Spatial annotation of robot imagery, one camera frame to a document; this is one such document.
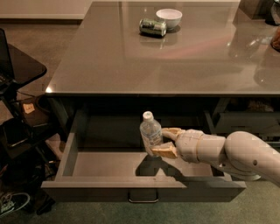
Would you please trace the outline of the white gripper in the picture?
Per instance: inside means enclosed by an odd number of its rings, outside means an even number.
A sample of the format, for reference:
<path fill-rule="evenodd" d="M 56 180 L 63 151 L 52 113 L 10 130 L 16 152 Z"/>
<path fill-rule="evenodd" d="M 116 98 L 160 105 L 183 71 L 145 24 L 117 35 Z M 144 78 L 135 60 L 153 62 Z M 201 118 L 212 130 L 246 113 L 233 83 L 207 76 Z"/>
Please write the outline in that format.
<path fill-rule="evenodd" d="M 154 146 L 151 151 L 156 156 L 175 159 L 179 154 L 186 162 L 210 165 L 218 165 L 225 157 L 224 136 L 208 135 L 200 130 L 181 128 L 162 128 L 162 134 L 175 141 L 176 147 L 173 142 Z"/>

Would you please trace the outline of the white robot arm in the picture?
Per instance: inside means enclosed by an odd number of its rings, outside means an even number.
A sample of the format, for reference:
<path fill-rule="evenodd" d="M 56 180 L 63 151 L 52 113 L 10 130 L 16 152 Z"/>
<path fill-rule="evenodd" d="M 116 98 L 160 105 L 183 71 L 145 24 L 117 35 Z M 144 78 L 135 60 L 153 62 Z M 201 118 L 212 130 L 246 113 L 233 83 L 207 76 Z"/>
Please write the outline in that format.
<path fill-rule="evenodd" d="M 216 136 L 195 129 L 164 128 L 162 134 L 170 141 L 152 147 L 154 155 L 205 163 L 238 179 L 264 178 L 280 186 L 280 153 L 248 132 Z"/>

